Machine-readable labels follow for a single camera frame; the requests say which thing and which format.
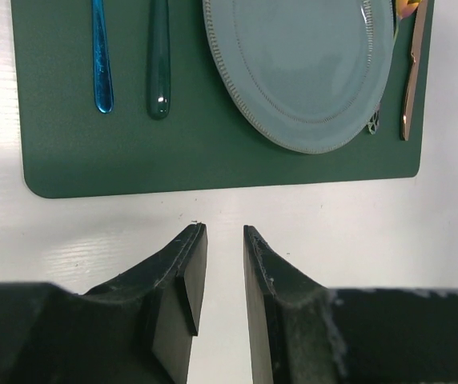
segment plate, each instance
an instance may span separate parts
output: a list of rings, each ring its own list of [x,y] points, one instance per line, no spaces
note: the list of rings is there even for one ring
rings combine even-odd
[[[211,53],[233,101],[276,144],[321,154],[367,124],[394,47],[387,0],[203,0]]]

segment green placemat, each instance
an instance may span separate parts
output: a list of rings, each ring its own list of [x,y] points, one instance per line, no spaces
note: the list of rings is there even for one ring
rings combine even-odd
[[[115,96],[108,115],[94,105],[90,1],[12,1],[24,175],[36,194],[73,198],[417,173],[433,1],[410,140],[400,140],[400,114],[414,18],[400,28],[379,133],[364,131],[321,155],[283,150],[247,123],[211,58],[202,2],[169,1],[172,99],[160,122],[145,108],[149,1],[105,0]]]

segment flower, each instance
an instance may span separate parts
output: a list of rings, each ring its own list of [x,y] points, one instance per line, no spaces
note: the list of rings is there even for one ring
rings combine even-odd
[[[422,0],[396,0],[396,14],[400,19],[408,18],[414,13]]]

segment blue metallic handle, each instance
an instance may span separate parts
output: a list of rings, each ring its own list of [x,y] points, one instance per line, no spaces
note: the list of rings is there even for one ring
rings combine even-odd
[[[114,91],[111,85],[110,56],[106,39],[106,23],[102,0],[92,0],[92,25],[94,36],[94,99],[104,114],[114,108]]]
[[[147,68],[147,112],[165,118],[171,108],[171,54],[168,0],[152,0]]]

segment white tabletop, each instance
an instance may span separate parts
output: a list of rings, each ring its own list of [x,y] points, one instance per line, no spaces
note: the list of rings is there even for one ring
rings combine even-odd
[[[82,293],[205,222],[192,383],[251,382],[244,224],[327,286],[458,287],[458,2],[437,2],[430,55],[415,178],[45,200],[23,181],[10,0],[0,0],[0,281]]]

